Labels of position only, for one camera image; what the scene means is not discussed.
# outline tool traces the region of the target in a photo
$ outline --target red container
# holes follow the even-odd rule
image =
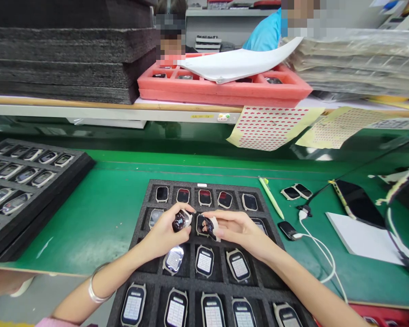
[[[187,54],[187,58],[209,54]],[[294,108],[306,98],[312,88],[288,67],[280,64],[267,72],[253,75],[252,83],[229,82],[216,84],[195,75],[180,66],[155,63],[139,78],[138,85],[143,99],[187,103],[260,105]],[[167,74],[167,78],[155,78],[154,74]],[[178,79],[180,75],[193,79]],[[282,84],[270,84],[265,79],[278,78]]]

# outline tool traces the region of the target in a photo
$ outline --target blue shirt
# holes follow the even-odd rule
[[[270,51],[277,49],[281,33],[281,20],[282,10],[279,9],[256,26],[242,48],[253,51]]]

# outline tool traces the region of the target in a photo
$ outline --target gray floor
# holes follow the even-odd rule
[[[34,278],[29,289],[20,297],[0,297],[0,320],[4,322],[37,324],[48,317],[54,308],[82,283],[84,278],[39,275]],[[103,303],[83,324],[97,324],[105,327],[109,318],[114,296]]]

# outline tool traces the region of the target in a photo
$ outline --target red dot sticker sheet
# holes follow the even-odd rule
[[[394,117],[374,110],[341,107],[312,126],[295,144],[317,149],[339,149],[362,128]]]
[[[245,106],[227,139],[238,148],[273,151],[311,125],[324,108]]]

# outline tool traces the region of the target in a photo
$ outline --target yellow pen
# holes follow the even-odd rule
[[[260,176],[258,176],[260,183],[262,184],[262,187],[265,190],[265,193],[267,193],[269,200],[271,201],[271,203],[273,204],[274,209],[276,209],[277,214],[279,214],[280,218],[282,218],[283,220],[285,220],[285,217],[283,216],[283,212],[282,210],[280,210],[279,205],[276,202],[276,199],[274,198],[274,196],[271,193],[271,190],[269,189],[268,184],[268,180],[266,178],[262,178]]]

